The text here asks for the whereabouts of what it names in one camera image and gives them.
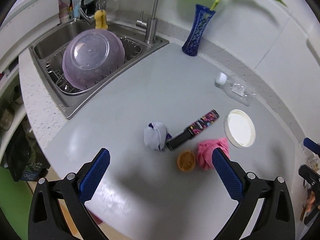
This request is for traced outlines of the pink paper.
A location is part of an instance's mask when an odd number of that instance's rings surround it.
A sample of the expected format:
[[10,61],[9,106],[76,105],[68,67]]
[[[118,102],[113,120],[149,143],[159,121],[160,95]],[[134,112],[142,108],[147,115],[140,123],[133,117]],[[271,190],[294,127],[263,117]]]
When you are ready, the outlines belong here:
[[204,171],[214,168],[212,162],[212,153],[216,148],[221,148],[225,155],[230,158],[228,139],[226,137],[220,139],[209,139],[197,144],[196,159],[199,167]]

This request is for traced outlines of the white round plastic lid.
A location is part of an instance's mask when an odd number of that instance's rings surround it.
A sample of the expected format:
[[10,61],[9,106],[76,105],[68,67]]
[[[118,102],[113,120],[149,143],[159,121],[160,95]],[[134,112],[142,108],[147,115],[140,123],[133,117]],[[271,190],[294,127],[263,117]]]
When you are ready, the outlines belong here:
[[225,118],[224,129],[227,139],[237,148],[251,147],[256,138],[251,118],[242,110],[231,110]]

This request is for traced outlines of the black floral tube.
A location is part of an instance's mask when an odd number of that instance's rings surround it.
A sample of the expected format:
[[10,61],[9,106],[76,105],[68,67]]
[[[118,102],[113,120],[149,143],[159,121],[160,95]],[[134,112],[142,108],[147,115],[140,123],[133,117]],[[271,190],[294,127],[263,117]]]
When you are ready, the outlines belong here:
[[182,133],[174,138],[171,138],[165,143],[166,147],[173,151],[180,147],[183,143],[193,139],[195,136],[200,134],[202,131],[211,126],[219,118],[219,114],[216,110],[212,109],[210,112],[193,122],[189,125]]

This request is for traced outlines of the grey sock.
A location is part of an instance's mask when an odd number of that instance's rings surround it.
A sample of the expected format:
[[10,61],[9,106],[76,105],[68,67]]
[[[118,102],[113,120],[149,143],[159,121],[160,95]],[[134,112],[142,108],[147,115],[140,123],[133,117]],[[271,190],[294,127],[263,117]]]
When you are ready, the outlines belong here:
[[171,138],[165,124],[161,122],[151,122],[144,129],[144,144],[152,150],[162,151],[166,141]]

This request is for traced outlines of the clear plastic bottle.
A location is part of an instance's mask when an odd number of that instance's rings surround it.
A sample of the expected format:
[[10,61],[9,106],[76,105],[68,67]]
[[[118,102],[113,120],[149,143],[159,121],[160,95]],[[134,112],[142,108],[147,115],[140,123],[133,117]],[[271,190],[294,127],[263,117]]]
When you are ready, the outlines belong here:
[[219,73],[215,79],[215,85],[231,99],[247,107],[251,105],[253,92],[248,84],[237,76]]

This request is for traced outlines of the pink trash bin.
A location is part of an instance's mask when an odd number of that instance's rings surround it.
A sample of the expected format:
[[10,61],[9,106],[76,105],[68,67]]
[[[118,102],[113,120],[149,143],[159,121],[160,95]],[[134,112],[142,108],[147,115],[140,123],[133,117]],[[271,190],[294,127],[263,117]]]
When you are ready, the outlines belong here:
[[103,221],[99,217],[97,217],[94,213],[89,211],[89,214],[91,215],[91,217],[93,218],[93,220],[97,225],[103,224]]

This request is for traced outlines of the black floor trash bin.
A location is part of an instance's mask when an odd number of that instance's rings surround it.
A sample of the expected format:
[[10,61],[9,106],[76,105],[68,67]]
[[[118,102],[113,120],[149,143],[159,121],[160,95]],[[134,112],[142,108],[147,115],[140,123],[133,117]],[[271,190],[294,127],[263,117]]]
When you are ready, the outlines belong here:
[[37,181],[45,177],[50,168],[37,141],[27,135],[22,125],[14,132],[4,156],[14,181]]

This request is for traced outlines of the purple plastic basin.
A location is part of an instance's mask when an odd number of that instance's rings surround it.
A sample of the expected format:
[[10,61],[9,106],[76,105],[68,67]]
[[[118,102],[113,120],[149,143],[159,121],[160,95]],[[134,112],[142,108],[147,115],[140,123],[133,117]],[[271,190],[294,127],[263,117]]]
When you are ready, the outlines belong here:
[[124,61],[125,49],[117,35],[104,29],[89,29],[77,35],[65,49],[62,70],[73,87],[86,90]]

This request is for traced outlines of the stainless steel sink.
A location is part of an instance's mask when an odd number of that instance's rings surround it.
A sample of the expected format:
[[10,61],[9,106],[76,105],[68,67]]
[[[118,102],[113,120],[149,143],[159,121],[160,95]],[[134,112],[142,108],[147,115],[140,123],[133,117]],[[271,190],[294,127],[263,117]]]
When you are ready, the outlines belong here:
[[86,21],[70,20],[36,39],[29,51],[50,96],[67,119],[118,75],[166,46],[157,37],[110,23],[95,29]]

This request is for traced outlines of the yellow sponge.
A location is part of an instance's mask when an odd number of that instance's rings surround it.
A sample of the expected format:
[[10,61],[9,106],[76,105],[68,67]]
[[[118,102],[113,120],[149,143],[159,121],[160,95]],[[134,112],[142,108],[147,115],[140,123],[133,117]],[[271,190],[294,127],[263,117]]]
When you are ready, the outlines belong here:
[[94,14],[94,19],[96,29],[108,29],[105,10],[97,10]]

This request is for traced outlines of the tall steel faucet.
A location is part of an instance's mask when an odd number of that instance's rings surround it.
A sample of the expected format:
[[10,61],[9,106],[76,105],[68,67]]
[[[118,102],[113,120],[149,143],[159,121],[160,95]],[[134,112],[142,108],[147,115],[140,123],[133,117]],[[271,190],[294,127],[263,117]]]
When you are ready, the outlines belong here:
[[158,7],[159,0],[154,0],[152,14],[147,19],[147,21],[143,20],[144,11],[140,13],[140,19],[136,20],[136,26],[145,30],[145,39],[144,41],[148,44],[153,44],[156,42],[156,32],[157,32],[157,24],[158,19],[156,18],[156,12]]

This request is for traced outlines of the blue glass vase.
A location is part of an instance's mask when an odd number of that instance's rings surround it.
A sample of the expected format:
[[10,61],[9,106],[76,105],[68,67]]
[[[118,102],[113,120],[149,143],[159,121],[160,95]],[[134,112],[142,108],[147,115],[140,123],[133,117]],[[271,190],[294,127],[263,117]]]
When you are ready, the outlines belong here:
[[189,56],[196,56],[200,46],[201,38],[207,24],[210,22],[216,11],[209,7],[197,4],[192,29],[187,40],[182,46],[182,51]]

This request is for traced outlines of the white dishwasher appliance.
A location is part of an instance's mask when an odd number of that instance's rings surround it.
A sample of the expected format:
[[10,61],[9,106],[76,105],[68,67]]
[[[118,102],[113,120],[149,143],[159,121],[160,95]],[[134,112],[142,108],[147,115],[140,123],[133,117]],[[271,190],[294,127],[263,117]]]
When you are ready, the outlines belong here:
[[59,23],[58,0],[17,0],[1,25],[1,72],[33,40]]

